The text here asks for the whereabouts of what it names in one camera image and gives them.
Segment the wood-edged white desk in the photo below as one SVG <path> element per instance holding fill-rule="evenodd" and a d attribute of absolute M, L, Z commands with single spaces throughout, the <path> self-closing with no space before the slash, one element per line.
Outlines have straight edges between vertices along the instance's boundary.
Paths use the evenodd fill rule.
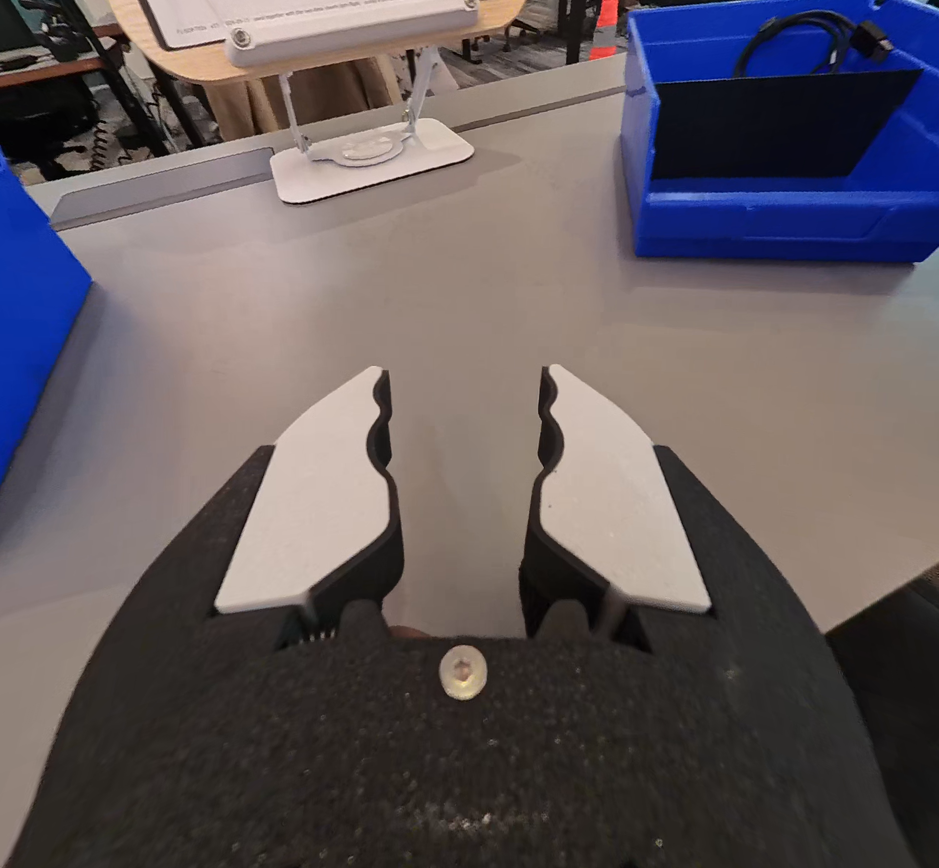
<path fill-rule="evenodd" d="M 131 40 L 119 24 L 112 22 L 93 27 L 95 36 L 117 67 L 124 64 L 123 56 L 131 48 Z M 52 53 L 39 46 L 1 52 L 1 88 L 11 88 L 35 82 L 101 73 L 103 61 L 94 49 L 76 59 L 59 62 Z"/>

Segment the black usb hub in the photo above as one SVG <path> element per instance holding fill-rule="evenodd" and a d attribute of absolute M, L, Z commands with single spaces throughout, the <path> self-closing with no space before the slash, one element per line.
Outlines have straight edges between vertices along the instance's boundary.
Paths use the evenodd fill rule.
<path fill-rule="evenodd" d="M 881 63 L 894 49 L 886 32 L 870 20 L 854 23 L 839 12 L 813 9 L 787 17 L 772 17 L 761 24 L 734 64 L 732 77 L 746 77 L 748 64 L 758 48 L 782 32 L 796 28 L 819 29 L 829 38 L 826 56 L 810 70 L 811 76 L 839 73 L 850 51 Z"/>

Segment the white document stand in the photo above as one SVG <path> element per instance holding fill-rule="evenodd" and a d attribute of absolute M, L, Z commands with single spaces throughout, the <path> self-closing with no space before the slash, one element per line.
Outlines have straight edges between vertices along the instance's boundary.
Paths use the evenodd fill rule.
<path fill-rule="evenodd" d="M 423 48 L 416 80 L 402 122 L 311 142 L 297 121 L 289 77 L 305 55 L 351 48 L 364 53 L 394 39 L 408 42 L 472 25 L 479 0 L 392 0 L 388 6 L 365 5 L 341 17 L 288 17 L 229 29 L 224 50 L 240 68 L 286 64 L 278 76 L 288 112 L 293 146 L 270 158 L 281 202 L 301 205 L 371 186 L 450 167 L 467 161 L 473 147 L 422 110 L 440 53 Z"/>

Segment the blue plastic bin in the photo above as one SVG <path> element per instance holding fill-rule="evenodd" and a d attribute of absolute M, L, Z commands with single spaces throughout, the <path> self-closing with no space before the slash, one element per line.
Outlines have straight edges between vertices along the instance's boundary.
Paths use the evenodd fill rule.
<path fill-rule="evenodd" d="M 1 158 L 1 477 L 88 296 L 91 276 Z"/>
<path fill-rule="evenodd" d="M 772 17 L 827 9 L 886 32 L 881 63 L 850 51 L 839 73 L 922 75 L 848 176 L 651 180 L 657 86 L 733 78 Z M 915 264 L 937 249 L 938 13 L 916 0 L 743 0 L 642 10 L 628 22 L 621 148 L 643 257 Z M 758 48 L 746 77 L 800 76 L 826 56 L 819 29 Z"/>

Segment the black bin divider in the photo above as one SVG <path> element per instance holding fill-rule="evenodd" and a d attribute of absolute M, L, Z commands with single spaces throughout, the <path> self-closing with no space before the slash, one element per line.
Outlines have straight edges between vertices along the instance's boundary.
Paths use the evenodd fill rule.
<path fill-rule="evenodd" d="M 920 69 L 657 86 L 651 180 L 848 176 Z"/>

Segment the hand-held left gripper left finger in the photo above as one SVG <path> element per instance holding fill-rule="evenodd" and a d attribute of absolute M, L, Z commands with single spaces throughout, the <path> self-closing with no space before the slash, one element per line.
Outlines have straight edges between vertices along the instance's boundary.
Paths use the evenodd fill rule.
<path fill-rule="evenodd" d="M 296 607 L 340 616 L 353 601 L 382 605 L 404 569 L 392 415 L 390 373 L 369 367 L 281 434 L 217 592 L 218 613 Z"/>

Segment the tan hanging cloth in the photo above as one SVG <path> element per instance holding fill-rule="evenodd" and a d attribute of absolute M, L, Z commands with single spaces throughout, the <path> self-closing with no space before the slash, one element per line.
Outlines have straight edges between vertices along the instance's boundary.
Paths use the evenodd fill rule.
<path fill-rule="evenodd" d="M 402 101 L 387 55 L 296 71 L 288 84 L 299 125 Z M 224 141 L 288 129 L 287 105 L 277 76 L 206 85 L 205 94 Z"/>

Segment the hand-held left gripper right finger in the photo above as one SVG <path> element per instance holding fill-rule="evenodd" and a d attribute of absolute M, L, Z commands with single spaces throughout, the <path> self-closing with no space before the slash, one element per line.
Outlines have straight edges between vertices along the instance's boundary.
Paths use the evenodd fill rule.
<path fill-rule="evenodd" d="M 559 364 L 541 372 L 541 424 L 519 596 L 534 638 L 561 601 L 614 637 L 637 607 L 704 616 L 712 600 L 653 441 Z"/>

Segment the orange traffic cone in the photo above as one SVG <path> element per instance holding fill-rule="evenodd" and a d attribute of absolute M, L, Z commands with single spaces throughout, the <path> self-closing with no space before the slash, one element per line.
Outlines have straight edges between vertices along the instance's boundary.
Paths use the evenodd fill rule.
<path fill-rule="evenodd" d="M 610 58 L 617 51 L 619 1 L 601 0 L 589 52 L 590 62 Z"/>

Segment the black tripod stand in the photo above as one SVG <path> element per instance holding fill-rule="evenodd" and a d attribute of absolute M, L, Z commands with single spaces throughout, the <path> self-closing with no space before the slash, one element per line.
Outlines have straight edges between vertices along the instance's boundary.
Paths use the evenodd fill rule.
<path fill-rule="evenodd" d="M 168 156 L 169 149 L 158 124 L 131 89 L 121 72 L 120 62 L 112 57 L 110 47 L 100 40 L 77 2 L 33 0 L 26 8 L 43 13 L 43 35 L 55 59 L 64 58 L 66 52 L 79 54 L 85 51 L 85 47 L 91 49 L 99 61 L 101 75 L 148 150 L 155 157 Z"/>

